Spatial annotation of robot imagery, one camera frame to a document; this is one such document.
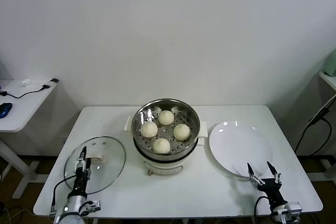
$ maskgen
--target floor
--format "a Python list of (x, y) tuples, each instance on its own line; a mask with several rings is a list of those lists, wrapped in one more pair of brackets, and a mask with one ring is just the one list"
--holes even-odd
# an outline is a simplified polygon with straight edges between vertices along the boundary
[[(27, 164), (30, 164), (32, 159), (23, 159)], [(55, 160), (43, 160), (37, 168), (37, 173), (47, 174), (51, 171)], [(301, 160), (303, 167), (306, 172), (322, 172), (324, 171), (323, 166), (313, 159)], [(7, 163), (0, 158), (0, 167), (2, 170), (5, 169)], [(27, 208), (30, 212), (33, 212), (33, 207), (35, 201), (38, 198), (40, 191), (42, 190), (42, 184), (29, 184), (23, 197), (21, 199), (12, 199), (12, 194), (19, 184), (22, 175), (15, 169), (11, 169), (7, 176), (4, 178), (3, 182), (0, 184), (0, 201), (4, 203), (5, 207), (9, 209), (10, 215), (13, 216), (20, 211), (19, 207)], [(318, 192), (324, 209), (315, 214), (305, 214), (302, 215), (302, 222), (304, 224), (336, 224), (336, 187), (332, 182), (314, 182), (313, 183), (316, 191)], [(262, 223), (265, 217), (259, 218), (259, 222)], [(8, 220), (7, 212), (0, 215), (0, 223), (5, 224)], [(27, 212), (23, 212), (22, 216), (17, 215), (12, 219), (13, 224), (24, 224), (24, 223), (36, 223), (36, 224), (51, 224), (52, 221), (46, 217), (32, 216)], [(86, 220), (86, 223), (92, 223), (92, 220)], [(181, 220), (99, 220), (99, 224), (182, 224)], [(238, 219), (205, 219), (203, 221), (205, 224), (252, 224), (250, 218), (238, 218)]]

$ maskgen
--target computer mouse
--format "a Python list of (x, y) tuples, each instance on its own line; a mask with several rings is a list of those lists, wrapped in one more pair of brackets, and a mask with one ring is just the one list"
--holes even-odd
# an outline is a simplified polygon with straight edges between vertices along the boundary
[(13, 104), (10, 102), (5, 102), (0, 105), (0, 118), (4, 118), (8, 115), (10, 109), (13, 107)]

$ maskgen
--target steamed bun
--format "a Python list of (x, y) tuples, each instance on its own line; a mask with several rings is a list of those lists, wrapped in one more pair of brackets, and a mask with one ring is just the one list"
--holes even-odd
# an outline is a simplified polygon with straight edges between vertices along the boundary
[(164, 110), (159, 114), (159, 122), (162, 125), (170, 125), (174, 122), (174, 114), (169, 110)]
[(179, 124), (174, 128), (174, 137), (179, 141), (186, 141), (190, 137), (190, 128), (185, 124)]
[(151, 138), (157, 134), (158, 127), (153, 122), (146, 122), (141, 125), (140, 132), (144, 137)]
[(160, 154), (166, 154), (170, 152), (170, 143), (165, 138), (158, 138), (153, 143), (153, 151)]

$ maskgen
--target white plate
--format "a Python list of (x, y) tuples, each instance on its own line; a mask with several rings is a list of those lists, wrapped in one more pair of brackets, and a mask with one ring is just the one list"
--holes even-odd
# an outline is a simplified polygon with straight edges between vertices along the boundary
[(256, 128), (239, 121), (223, 122), (211, 131), (209, 144), (215, 159), (228, 171), (248, 177), (247, 163), (257, 176), (272, 163), (272, 150), (268, 141)]

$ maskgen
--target robotic arm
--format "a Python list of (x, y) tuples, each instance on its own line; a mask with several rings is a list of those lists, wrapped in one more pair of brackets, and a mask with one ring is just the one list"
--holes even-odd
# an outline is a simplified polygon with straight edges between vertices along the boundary
[(76, 161), (74, 187), (68, 194), (68, 202), (56, 212), (54, 224), (84, 224), (82, 216), (100, 210), (99, 200), (86, 201), (86, 186), (91, 175), (91, 160), (86, 158), (86, 151), (84, 147)]
[(271, 220), (275, 223), (300, 223), (300, 213), (302, 211), (301, 206), (298, 202), (287, 202), (284, 200), (280, 193), (280, 187), (282, 186), (280, 180), (280, 173), (277, 173), (274, 166), (269, 162), (267, 165), (274, 175), (274, 178), (258, 178), (249, 163), (247, 163), (248, 173), (250, 175), (251, 182), (257, 186), (259, 191), (263, 191), (268, 198), (270, 210), (271, 210)]

